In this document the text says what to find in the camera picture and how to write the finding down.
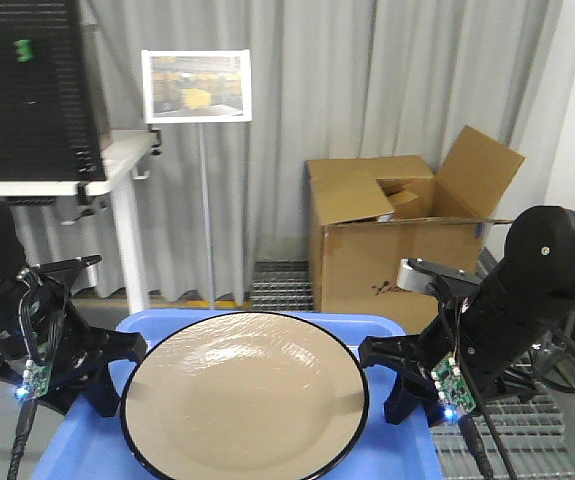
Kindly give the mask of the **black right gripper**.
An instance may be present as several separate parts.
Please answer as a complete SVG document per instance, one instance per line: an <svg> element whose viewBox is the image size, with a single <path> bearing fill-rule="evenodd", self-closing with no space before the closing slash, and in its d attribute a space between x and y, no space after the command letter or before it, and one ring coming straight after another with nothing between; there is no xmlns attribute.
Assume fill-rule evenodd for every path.
<svg viewBox="0 0 575 480"><path fill-rule="evenodd" d="M414 366L411 375L397 374L384 402L389 424L401 424L418 408L429 424L441 421L443 409L430 371L448 355L469 374L468 389L480 395L478 404L535 396L534 380L514 366L537 339L534 296L500 284L459 295L448 286L431 284L426 292L438 300L438 315L420 334L368 336L358 347L363 368Z"/></svg>

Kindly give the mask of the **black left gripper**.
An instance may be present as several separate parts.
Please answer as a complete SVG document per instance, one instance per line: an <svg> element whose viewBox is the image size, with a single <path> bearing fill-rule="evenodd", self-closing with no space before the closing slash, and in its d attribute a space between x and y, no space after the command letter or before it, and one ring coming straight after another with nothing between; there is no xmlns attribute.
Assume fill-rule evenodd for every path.
<svg viewBox="0 0 575 480"><path fill-rule="evenodd" d="M146 353L138 332L90 326L65 283L41 274L0 279L0 382L16 391L28 359L52 364L48 392L31 400L66 414L84 396L101 417L113 417L120 396L108 364L142 362Z"/></svg>

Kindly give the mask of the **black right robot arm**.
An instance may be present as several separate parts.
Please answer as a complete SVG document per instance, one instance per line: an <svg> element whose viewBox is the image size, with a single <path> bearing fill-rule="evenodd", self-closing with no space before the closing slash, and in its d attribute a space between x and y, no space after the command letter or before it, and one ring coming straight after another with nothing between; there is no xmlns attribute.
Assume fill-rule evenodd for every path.
<svg viewBox="0 0 575 480"><path fill-rule="evenodd" d="M326 396L313 412L336 412L358 423L367 415L364 371L381 365L396 373L384 411L391 424L423 408L430 424L446 408L472 411L506 396L529 393L511 365L532 344L555 334L575 308L575 211L536 206L512 224L504 258L483 279L467 279L443 265L405 259L398 283L438 302L434 320L416 335L366 337L336 372L349 387Z"/></svg>

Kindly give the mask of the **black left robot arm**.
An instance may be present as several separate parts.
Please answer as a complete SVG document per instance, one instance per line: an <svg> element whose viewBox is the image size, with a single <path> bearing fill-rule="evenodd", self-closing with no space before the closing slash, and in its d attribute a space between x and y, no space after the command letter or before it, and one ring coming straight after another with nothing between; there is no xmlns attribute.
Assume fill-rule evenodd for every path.
<svg viewBox="0 0 575 480"><path fill-rule="evenodd" d="M11 210L0 201L0 381L60 414L84 396L100 416L113 416L120 395L110 363L145 357L140 334L92 327L71 301L79 274L101 259L29 265Z"/></svg>

